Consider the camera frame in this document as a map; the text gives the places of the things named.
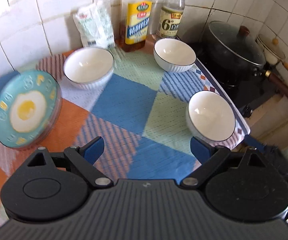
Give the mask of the black gas stove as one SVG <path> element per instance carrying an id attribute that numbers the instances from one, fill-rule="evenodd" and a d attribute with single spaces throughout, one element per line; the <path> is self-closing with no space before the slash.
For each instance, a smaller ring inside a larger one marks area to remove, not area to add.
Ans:
<path id="1" fill-rule="evenodd" d="M 262 69 L 244 69 L 242 60 L 219 43 L 214 46 L 208 41 L 200 41 L 188 45 L 226 91 L 243 117 L 251 117 L 255 109 L 275 94 L 284 95 L 288 99 L 288 85 L 275 68 L 265 64 Z"/>

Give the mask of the colourful patchwork table mat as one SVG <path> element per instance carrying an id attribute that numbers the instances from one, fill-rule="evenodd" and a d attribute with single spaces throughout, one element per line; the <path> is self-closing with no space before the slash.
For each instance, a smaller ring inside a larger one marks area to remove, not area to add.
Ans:
<path id="1" fill-rule="evenodd" d="M 112 50 L 115 69 L 109 82 L 94 90 L 74 87 L 62 71 L 66 54 L 45 57 L 0 76 L 44 70 L 58 81 L 62 108 L 51 133 L 40 142 L 51 152 L 102 137 L 105 149 L 95 165 L 113 180 L 182 180 L 201 163 L 190 150 L 185 111 L 193 94 L 208 90 L 227 98 L 197 62 L 183 73 L 168 73 L 144 51 Z M 32 149 L 13 150 L 0 143 L 0 190 Z M 0 201 L 0 225 L 7 220 Z"/>

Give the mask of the black pot with glass lid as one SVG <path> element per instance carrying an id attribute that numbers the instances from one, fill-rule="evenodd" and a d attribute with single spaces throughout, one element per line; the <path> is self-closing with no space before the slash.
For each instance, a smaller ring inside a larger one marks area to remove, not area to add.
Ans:
<path id="1" fill-rule="evenodd" d="M 205 49 L 214 60 L 211 69 L 218 81 L 235 85 L 260 76 L 274 84 L 287 98 L 288 86 L 271 70 L 265 70 L 265 55 L 249 36 L 249 29 L 223 21 L 211 21 L 203 34 Z"/>

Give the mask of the white ribbed bowl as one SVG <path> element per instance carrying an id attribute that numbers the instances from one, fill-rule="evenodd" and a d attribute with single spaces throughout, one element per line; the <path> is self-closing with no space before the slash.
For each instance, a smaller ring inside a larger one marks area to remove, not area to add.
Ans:
<path id="1" fill-rule="evenodd" d="M 112 77 L 114 58 L 111 52 L 99 47 L 74 51 L 65 60 L 63 72 L 76 88 L 93 90 L 105 85 Z"/>
<path id="2" fill-rule="evenodd" d="M 228 140 L 236 128 L 236 119 L 229 103 L 211 91 L 192 95 L 186 107 L 186 124 L 194 137 L 214 144 Z"/>
<path id="3" fill-rule="evenodd" d="M 173 38 L 162 38 L 154 44 L 154 59 L 166 72 L 183 73 L 194 65 L 197 57 L 186 43 Z"/>

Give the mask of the white green seasoning bag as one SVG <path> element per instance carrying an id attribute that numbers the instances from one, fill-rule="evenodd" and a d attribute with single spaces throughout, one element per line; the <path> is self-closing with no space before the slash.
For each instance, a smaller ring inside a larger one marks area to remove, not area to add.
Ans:
<path id="1" fill-rule="evenodd" d="M 73 15 L 83 47 L 108 49 L 115 46 L 110 0 L 80 7 Z"/>

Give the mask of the yellow label oil bottle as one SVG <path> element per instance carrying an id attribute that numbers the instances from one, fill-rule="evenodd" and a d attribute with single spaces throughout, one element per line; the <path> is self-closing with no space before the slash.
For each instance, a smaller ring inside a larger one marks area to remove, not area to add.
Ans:
<path id="1" fill-rule="evenodd" d="M 125 52 L 143 48 L 146 44 L 152 0 L 120 0 L 120 47 Z"/>

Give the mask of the clear vinegar bottle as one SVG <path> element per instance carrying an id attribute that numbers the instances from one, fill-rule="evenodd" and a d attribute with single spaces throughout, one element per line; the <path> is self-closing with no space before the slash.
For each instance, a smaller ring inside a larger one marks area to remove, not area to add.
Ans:
<path id="1" fill-rule="evenodd" d="M 185 0 L 164 0 L 156 35 L 175 38 L 185 9 Z"/>

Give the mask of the teal fried egg plate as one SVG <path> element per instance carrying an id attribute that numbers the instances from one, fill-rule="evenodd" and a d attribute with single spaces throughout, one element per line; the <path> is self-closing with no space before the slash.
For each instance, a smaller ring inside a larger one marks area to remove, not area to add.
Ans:
<path id="1" fill-rule="evenodd" d="M 0 143 L 28 148 L 52 129 L 61 108 L 56 79 L 41 70 L 16 72 L 0 81 Z"/>

